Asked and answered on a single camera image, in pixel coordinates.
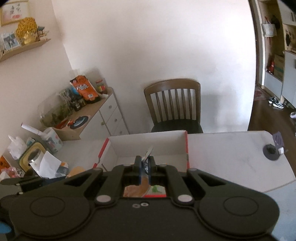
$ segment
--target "wooden shelf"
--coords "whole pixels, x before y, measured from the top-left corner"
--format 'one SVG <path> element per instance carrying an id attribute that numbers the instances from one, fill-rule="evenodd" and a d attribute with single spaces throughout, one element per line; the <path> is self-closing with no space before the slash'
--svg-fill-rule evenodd
<path id="1" fill-rule="evenodd" d="M 15 48 L 15 49 L 9 51 L 8 53 L 5 53 L 3 56 L 0 56 L 0 62 L 3 62 L 4 60 L 7 60 L 7 59 L 19 54 L 19 53 L 22 53 L 22 52 L 28 51 L 30 49 L 40 47 L 43 44 L 45 44 L 46 42 L 48 42 L 49 40 L 51 40 L 51 39 L 41 40 L 41 41 L 38 41 L 38 42 L 35 42 L 35 43 L 32 43 L 32 44 L 28 44 L 28 45 L 24 45 L 24 46 Z"/>

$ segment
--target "gold ornament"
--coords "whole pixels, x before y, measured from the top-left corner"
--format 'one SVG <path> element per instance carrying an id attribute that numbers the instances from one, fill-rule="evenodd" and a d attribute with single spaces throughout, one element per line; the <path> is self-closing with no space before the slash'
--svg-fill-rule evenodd
<path id="1" fill-rule="evenodd" d="M 29 34 L 35 34 L 37 32 L 37 24 L 34 18 L 26 17 L 22 19 L 16 30 L 16 35 L 23 39 L 27 33 Z"/>
<path id="2" fill-rule="evenodd" d="M 34 43 L 36 41 L 36 38 L 37 38 L 37 34 L 36 33 L 27 32 L 24 35 L 24 44 Z"/>

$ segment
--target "screw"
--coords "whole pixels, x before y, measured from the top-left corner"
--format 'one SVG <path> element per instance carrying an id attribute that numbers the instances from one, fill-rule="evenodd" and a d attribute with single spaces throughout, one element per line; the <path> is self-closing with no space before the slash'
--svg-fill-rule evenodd
<path id="1" fill-rule="evenodd" d="M 180 202 L 191 202 L 192 199 L 193 198 L 190 195 L 186 195 L 186 194 L 183 194 L 183 195 L 178 196 L 178 200 Z"/>
<path id="2" fill-rule="evenodd" d="M 147 207 L 147 206 L 149 206 L 149 203 L 147 203 L 147 202 L 142 202 L 142 203 L 141 203 L 141 206 L 142 206 L 142 207 Z"/>
<path id="3" fill-rule="evenodd" d="M 111 201 L 111 197 L 108 196 L 108 195 L 100 195 L 100 196 L 97 196 L 96 200 L 98 202 L 106 203 L 106 202 L 110 202 Z"/>
<path id="4" fill-rule="evenodd" d="M 140 204 L 134 203 L 134 204 L 132 205 L 132 207 L 133 207 L 133 208 L 140 208 L 141 206 L 140 206 Z"/>

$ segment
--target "cabinet drawer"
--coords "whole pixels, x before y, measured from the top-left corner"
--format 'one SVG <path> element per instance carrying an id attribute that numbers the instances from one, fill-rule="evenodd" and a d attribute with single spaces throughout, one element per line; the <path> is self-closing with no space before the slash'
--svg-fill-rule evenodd
<path id="1" fill-rule="evenodd" d="M 109 120 L 110 116 L 112 115 L 116 107 L 117 107 L 117 103 L 116 103 L 114 94 L 112 94 L 103 104 L 103 106 L 100 108 L 100 112 L 105 123 L 107 123 L 107 121 Z"/>
<path id="2" fill-rule="evenodd" d="M 285 70 L 282 95 L 293 103 L 296 91 L 296 55 L 285 52 Z"/>
<path id="3" fill-rule="evenodd" d="M 107 127 L 108 127 L 110 134 L 112 136 L 114 135 L 114 132 L 115 132 L 116 128 L 118 127 L 121 119 L 122 119 L 122 116 L 119 111 L 119 108 L 117 107 L 107 122 Z"/>
<path id="4" fill-rule="evenodd" d="M 128 135 L 128 130 L 126 129 L 126 125 L 124 124 L 123 119 L 121 119 L 118 127 L 114 132 L 114 136 L 122 136 L 122 135 Z"/>
<path id="5" fill-rule="evenodd" d="M 109 137 L 107 127 L 103 124 L 103 119 L 98 111 L 90 120 L 79 135 L 81 140 L 100 140 Z"/>

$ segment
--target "rug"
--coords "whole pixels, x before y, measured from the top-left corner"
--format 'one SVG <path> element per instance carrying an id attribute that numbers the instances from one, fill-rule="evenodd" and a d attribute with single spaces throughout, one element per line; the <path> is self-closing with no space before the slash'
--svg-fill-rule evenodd
<path id="1" fill-rule="evenodd" d="M 255 94 L 254 94 L 254 101 L 256 100 L 267 100 L 271 96 L 265 92 L 261 87 L 256 86 L 255 87 Z"/>

